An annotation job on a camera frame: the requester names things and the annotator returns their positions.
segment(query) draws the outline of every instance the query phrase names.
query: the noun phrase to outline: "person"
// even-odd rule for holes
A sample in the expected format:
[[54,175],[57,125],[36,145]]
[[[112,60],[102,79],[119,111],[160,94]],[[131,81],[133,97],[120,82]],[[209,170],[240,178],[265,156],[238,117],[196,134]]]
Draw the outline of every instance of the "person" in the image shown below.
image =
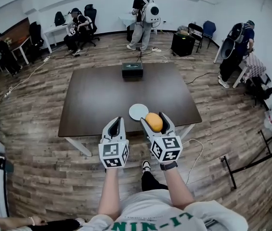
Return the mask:
[[0,66],[5,67],[12,76],[20,72],[22,66],[19,66],[11,53],[9,46],[3,41],[3,34],[0,33]]
[[79,229],[120,231],[247,231],[241,215],[216,201],[196,202],[177,170],[176,162],[161,164],[167,185],[142,163],[142,192],[120,202],[118,169],[106,171],[98,215]]
[[78,8],[72,9],[71,16],[73,18],[72,26],[69,29],[70,33],[64,37],[64,42],[68,47],[67,52],[72,51],[72,55],[75,56],[80,52],[76,41],[80,38],[85,39],[88,36],[86,26],[89,25],[89,21]]
[[134,32],[132,34],[132,40],[130,44],[127,45],[127,49],[132,51],[136,50],[136,44],[140,41],[142,34],[143,38],[141,44],[141,51],[144,52],[149,45],[152,23],[142,21],[141,10],[144,5],[145,2],[143,0],[134,0],[134,4],[132,6],[132,14],[137,16]]
[[28,218],[0,218],[0,231],[48,231],[48,230],[77,230],[85,223],[84,219],[66,219],[46,222],[38,216]]
[[218,82],[225,88],[229,88],[228,79],[234,70],[242,62],[243,56],[246,54],[247,45],[249,44],[248,52],[252,53],[254,37],[255,37],[255,24],[253,21],[247,21],[244,24],[245,32],[242,43],[237,44],[232,54],[228,59],[222,61],[220,65],[220,75],[218,76]]

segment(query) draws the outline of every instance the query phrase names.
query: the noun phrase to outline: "wooden floor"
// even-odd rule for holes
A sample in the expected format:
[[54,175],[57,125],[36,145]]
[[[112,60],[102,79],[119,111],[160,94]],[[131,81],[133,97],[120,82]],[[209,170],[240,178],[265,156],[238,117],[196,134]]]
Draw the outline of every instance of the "wooden floor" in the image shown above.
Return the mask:
[[[170,33],[160,33],[152,35],[149,47],[167,50],[171,42]],[[96,43],[97,47],[87,45],[76,58],[70,57],[66,46],[58,49],[28,82],[0,103],[0,141],[14,164],[14,173],[8,177],[11,216],[35,214],[54,220],[90,219],[96,214],[105,177],[98,156],[100,138],[80,139],[93,153],[88,158],[57,136],[68,83],[76,69],[135,62],[139,55],[138,51],[126,49],[125,34],[103,36]],[[199,75],[219,71],[219,65],[213,64],[217,47],[206,46],[204,42],[199,53],[194,49],[189,57],[174,57],[171,50],[159,54],[175,62],[184,80],[190,82]],[[144,63],[165,60],[153,53],[142,58]],[[24,66],[15,78],[0,73],[0,99],[10,86],[27,78],[41,63]],[[197,201],[216,200],[240,213],[247,219],[250,230],[272,230],[272,159],[235,174],[236,191],[231,191],[230,176],[220,162],[220,157],[227,155],[234,169],[250,163],[261,152],[264,142],[258,131],[264,128],[264,108],[252,108],[253,101],[243,95],[243,86],[224,89],[218,84],[217,74],[205,75],[188,88],[203,122],[196,124],[184,141],[194,138],[204,145],[190,175],[190,191]],[[144,136],[128,139],[130,155],[125,169],[119,173],[121,198],[141,190],[141,163],[150,158]],[[195,141],[184,146],[178,164],[185,180],[200,151],[201,146]],[[153,174],[164,183],[159,165],[153,163]]]

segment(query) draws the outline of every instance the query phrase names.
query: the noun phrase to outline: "black wristband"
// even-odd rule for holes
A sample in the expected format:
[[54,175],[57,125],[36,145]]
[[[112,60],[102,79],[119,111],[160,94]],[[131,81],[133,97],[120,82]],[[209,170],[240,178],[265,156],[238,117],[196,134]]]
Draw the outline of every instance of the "black wristband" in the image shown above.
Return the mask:
[[161,170],[169,170],[169,169],[172,169],[177,166],[178,166],[178,164],[176,163],[176,161],[173,161],[172,163],[166,164],[166,165],[160,164],[160,169]]

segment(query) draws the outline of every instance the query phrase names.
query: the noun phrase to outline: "hand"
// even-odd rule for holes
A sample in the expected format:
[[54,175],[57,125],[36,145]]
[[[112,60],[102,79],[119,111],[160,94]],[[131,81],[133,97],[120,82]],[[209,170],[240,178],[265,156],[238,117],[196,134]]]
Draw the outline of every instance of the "hand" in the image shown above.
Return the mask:
[[35,226],[44,226],[47,225],[47,222],[38,216],[32,216]]

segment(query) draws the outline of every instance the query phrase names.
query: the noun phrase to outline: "white t-shirt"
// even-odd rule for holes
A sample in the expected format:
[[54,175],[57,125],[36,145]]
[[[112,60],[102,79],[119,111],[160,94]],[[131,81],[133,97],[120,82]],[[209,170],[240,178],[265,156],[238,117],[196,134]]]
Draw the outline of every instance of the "white t-shirt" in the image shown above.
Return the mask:
[[197,202],[184,210],[174,208],[168,190],[137,193],[121,202],[122,214],[113,222],[94,216],[80,231],[247,231],[241,215],[216,201]]

